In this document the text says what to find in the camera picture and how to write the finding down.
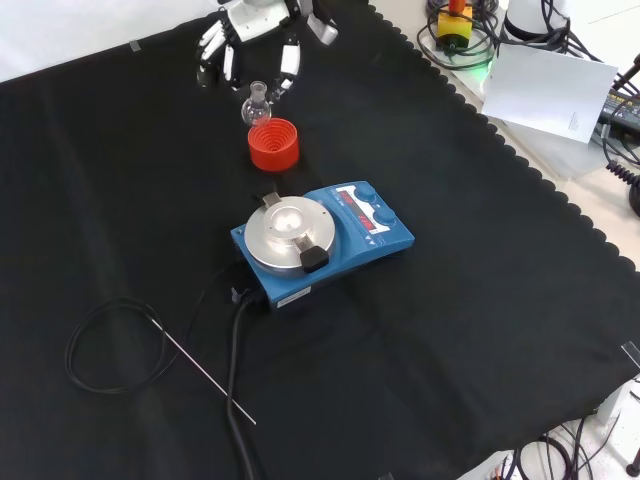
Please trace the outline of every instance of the tape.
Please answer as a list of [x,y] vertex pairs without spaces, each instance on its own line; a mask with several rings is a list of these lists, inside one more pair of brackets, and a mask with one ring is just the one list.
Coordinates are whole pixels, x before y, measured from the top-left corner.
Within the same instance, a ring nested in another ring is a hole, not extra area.
[[629,355],[629,358],[633,360],[633,363],[640,368],[640,350],[638,350],[638,347],[636,347],[633,342],[627,342],[622,345],[622,350],[624,350],[624,353]]

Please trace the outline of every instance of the white paper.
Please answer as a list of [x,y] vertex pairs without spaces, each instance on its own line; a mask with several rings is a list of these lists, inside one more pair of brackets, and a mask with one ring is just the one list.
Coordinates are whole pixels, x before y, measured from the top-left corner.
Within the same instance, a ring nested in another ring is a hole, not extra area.
[[546,50],[500,46],[484,115],[589,142],[618,68]]

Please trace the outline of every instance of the electronic device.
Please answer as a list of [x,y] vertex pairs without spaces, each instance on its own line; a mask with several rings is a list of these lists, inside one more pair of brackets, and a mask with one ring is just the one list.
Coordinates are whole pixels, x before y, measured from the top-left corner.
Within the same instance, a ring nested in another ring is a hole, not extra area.
[[[624,103],[620,110],[612,118],[611,114]],[[640,138],[640,99],[624,94],[617,90],[611,90],[604,103],[600,122],[607,124],[611,120],[611,128],[619,132],[628,133]]]
[[322,188],[303,197],[270,193],[262,201],[231,236],[274,308],[414,242],[367,182]]

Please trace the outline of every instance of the power cord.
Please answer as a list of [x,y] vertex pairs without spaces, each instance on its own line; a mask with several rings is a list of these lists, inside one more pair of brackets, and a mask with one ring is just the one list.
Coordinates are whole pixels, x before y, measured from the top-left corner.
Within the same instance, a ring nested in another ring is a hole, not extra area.
[[[633,392],[631,392],[632,395],[634,396],[634,398],[636,398],[638,401],[640,401],[640,397],[636,396],[633,394]],[[574,434],[571,430],[569,430],[569,428],[567,428],[566,425],[561,425],[561,427],[571,436],[571,438],[573,439],[573,455],[570,456],[569,453],[567,452],[567,449],[557,440],[549,437],[549,434],[547,433],[546,435],[536,439],[536,442],[541,442],[541,443],[545,443],[547,444],[547,461],[549,463],[549,470],[551,472],[551,477],[552,479],[554,478],[554,474],[553,474],[553,470],[552,470],[552,466],[551,466],[551,455],[549,453],[549,447],[553,447],[555,448],[558,452],[560,452],[560,455],[562,456],[562,459],[564,460],[565,463],[565,473],[562,477],[562,480],[579,480],[579,472],[580,470],[582,470],[585,466],[587,467],[587,472],[589,474],[589,478],[591,480],[593,480],[593,470],[591,468],[591,461],[602,451],[604,450],[604,448],[606,447],[606,445],[609,443],[609,439],[611,438],[611,435],[613,434],[616,426],[618,425],[618,422],[620,421],[620,414],[617,416],[616,420],[614,421],[613,425],[611,426],[611,428],[609,429],[609,431],[607,432],[607,436],[604,440],[604,442],[602,443],[602,445],[591,455],[588,456],[587,452],[585,451],[584,447],[582,446],[581,440],[582,440],[582,433],[584,430],[584,426],[585,426],[585,422],[586,422],[587,418],[582,418],[580,420],[580,424],[578,425],[578,430],[576,432],[576,434]],[[585,461],[584,463],[582,463],[582,465],[580,465],[580,453],[582,453]],[[525,474],[523,468],[522,468],[522,461],[521,461],[521,454],[522,454],[522,450],[519,451],[518,456],[517,456],[517,460],[516,460],[516,455],[514,452],[514,463],[517,465],[518,471],[520,472],[520,475],[522,476],[523,480],[528,480],[527,475]],[[503,462],[502,464],[502,471],[504,472],[504,467],[505,467],[505,463]],[[507,474],[507,476],[503,477],[505,479],[510,478],[509,474]]]
[[[570,474],[571,474],[572,460],[571,460],[571,457],[569,457],[569,452],[567,452],[567,449],[564,448],[564,446],[555,438],[549,438],[549,434],[546,434],[538,438],[536,442],[545,443],[547,445],[547,460],[549,462],[549,471],[551,472],[551,478],[553,479],[554,476],[553,476],[553,468],[551,466],[551,455],[548,450],[549,446],[556,449],[562,456],[562,460],[564,461],[564,464],[565,464],[565,475],[562,477],[562,479],[569,480],[571,478]],[[518,467],[518,472],[520,472],[520,476],[522,477],[522,480],[529,480],[529,477],[527,477],[527,475],[524,473],[524,469],[522,468],[522,456],[518,457],[517,467]]]
[[231,436],[238,449],[242,465],[245,471],[245,480],[254,480],[253,466],[251,464],[251,456],[249,450],[244,442],[242,432],[238,426],[238,422],[235,417],[235,409],[233,408],[233,393],[236,385],[236,369],[238,363],[238,337],[240,335],[240,324],[242,322],[242,316],[244,311],[252,303],[257,303],[262,299],[262,292],[249,292],[245,293],[240,301],[240,305],[233,316],[233,330],[231,334],[231,347],[229,349],[229,378],[227,386],[227,420],[229,421],[229,427],[231,428]]
[[[228,267],[221,268],[215,271],[211,277],[207,285],[202,289],[200,295],[198,296],[198,300],[193,309],[193,313],[191,314],[191,319],[189,324],[187,325],[187,330],[184,334],[185,343],[189,339],[189,335],[193,329],[193,325],[198,317],[198,313],[200,312],[200,308],[202,307],[202,303],[204,298],[211,286],[216,282],[216,280],[222,275]],[[160,345],[160,353],[158,354],[158,359],[146,378],[143,380],[132,384],[132,385],[123,385],[118,387],[99,387],[95,385],[89,385],[86,381],[82,380],[76,370],[74,368],[74,359],[76,350],[78,348],[78,340],[82,336],[82,334],[87,330],[89,326],[91,326],[96,321],[100,320],[104,314],[108,312],[114,311],[129,311],[133,312],[137,316],[141,316],[149,321],[149,323],[157,323],[162,330],[165,330],[164,324],[160,319],[160,316],[156,313],[156,311],[151,308],[151,306],[147,305],[145,302],[141,300],[136,300],[133,298],[120,297],[113,298],[110,300],[106,300],[105,302],[99,304],[94,307],[82,321],[78,324],[76,329],[73,331],[71,338],[67,342],[67,348],[65,350],[64,355],[64,363],[65,363],[65,371],[69,379],[79,388],[86,390],[91,393],[99,394],[99,395],[126,395],[130,393],[134,393],[141,388],[148,386],[149,384],[155,382],[158,378],[160,378],[164,373],[174,364],[180,352],[176,352],[176,354],[165,363],[164,358],[167,351],[167,338],[166,335],[162,335],[162,343]]]

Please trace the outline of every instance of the metal rod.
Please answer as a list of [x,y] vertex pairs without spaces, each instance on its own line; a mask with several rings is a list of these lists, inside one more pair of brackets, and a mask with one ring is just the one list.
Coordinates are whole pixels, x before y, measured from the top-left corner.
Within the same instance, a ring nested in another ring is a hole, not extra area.
[[[227,392],[224,390],[224,388],[222,388],[222,387],[218,384],[218,382],[216,382],[216,381],[211,377],[211,375],[209,375],[209,374],[206,372],[206,370],[205,370],[204,368],[202,368],[200,365],[198,365],[198,362],[196,362],[193,358],[191,358],[191,355],[189,355],[189,354],[184,350],[184,348],[182,348],[182,347],[180,346],[180,344],[179,344],[178,342],[176,342],[176,341],[171,337],[171,335],[169,335],[169,334],[168,334],[168,333],[167,333],[167,332],[166,332],[166,331],[165,331],[165,330],[164,330],[164,329],[163,329],[163,328],[162,328],[162,327],[161,327],[161,326],[160,326],[160,325],[159,325],[159,324],[158,324],[158,323],[153,319],[153,318],[151,319],[151,321],[153,322],[153,324],[154,324],[156,327],[158,327],[158,329],[159,329],[162,333],[164,333],[164,334],[166,335],[166,337],[167,337],[169,340],[171,340],[171,343],[173,343],[173,344],[176,346],[176,348],[177,348],[178,350],[180,350],[180,351],[182,352],[182,354],[183,354],[185,357],[187,357],[187,358],[191,361],[191,363],[193,363],[193,364],[198,368],[198,370],[200,370],[200,371],[202,372],[202,374],[203,374],[205,377],[207,377],[207,378],[209,379],[209,381],[210,381],[211,383],[213,383],[216,387],[218,387],[218,390],[220,390],[220,391],[224,394],[224,396],[225,396],[225,397],[228,397],[228,396],[229,396],[229,395],[227,394]],[[238,409],[239,409],[242,413],[244,413],[245,417],[247,417],[251,423],[253,423],[254,425],[257,425],[256,421],[255,421],[253,418],[251,418],[251,416],[250,416],[247,412],[245,412],[245,411],[244,411],[244,409],[243,409],[240,405],[238,405],[238,402],[236,402],[236,401],[235,401],[235,400],[233,400],[233,399],[232,399],[232,401],[233,401],[233,403],[235,404],[235,406],[236,406],[236,407],[238,407]]]

